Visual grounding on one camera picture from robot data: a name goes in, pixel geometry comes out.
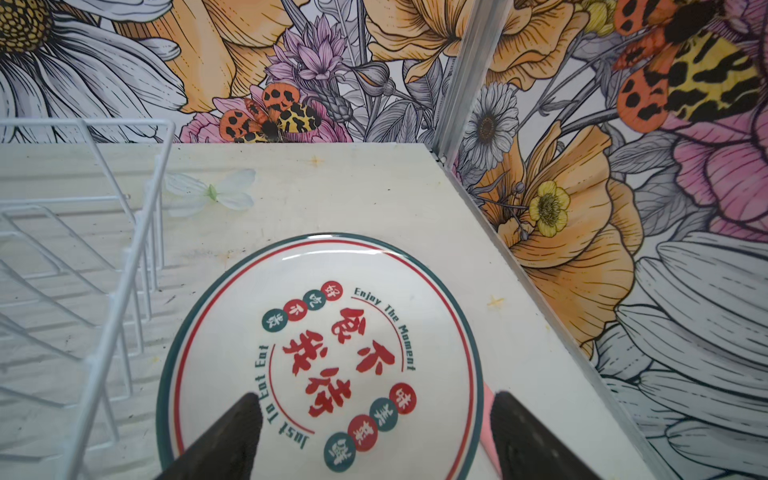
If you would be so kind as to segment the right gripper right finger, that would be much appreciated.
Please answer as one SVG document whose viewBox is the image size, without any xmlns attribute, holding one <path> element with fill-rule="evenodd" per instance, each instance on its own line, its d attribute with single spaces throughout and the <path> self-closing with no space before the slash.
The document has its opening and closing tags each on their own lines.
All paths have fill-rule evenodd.
<svg viewBox="0 0 768 480">
<path fill-rule="evenodd" d="M 489 419 L 502 479 L 599 479 L 511 393 L 494 394 Z"/>
</svg>

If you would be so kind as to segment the white plate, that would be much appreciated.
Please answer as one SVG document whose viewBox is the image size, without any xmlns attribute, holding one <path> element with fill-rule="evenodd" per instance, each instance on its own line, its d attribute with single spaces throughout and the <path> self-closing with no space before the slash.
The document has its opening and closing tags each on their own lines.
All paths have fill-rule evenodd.
<svg viewBox="0 0 768 480">
<path fill-rule="evenodd" d="M 351 233 L 297 236 L 217 278 L 159 384 L 163 467 L 244 396 L 263 423 L 254 479 L 464 479 L 483 414 L 480 355 L 421 261 Z"/>
</svg>

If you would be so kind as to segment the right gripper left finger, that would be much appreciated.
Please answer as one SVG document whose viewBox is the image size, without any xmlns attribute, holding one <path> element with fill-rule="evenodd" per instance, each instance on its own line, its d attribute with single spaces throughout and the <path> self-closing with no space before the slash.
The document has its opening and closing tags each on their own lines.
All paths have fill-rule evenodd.
<svg viewBox="0 0 768 480">
<path fill-rule="evenodd" d="M 158 479 L 250 479 L 263 421 L 257 395 L 243 395 Z"/>
</svg>

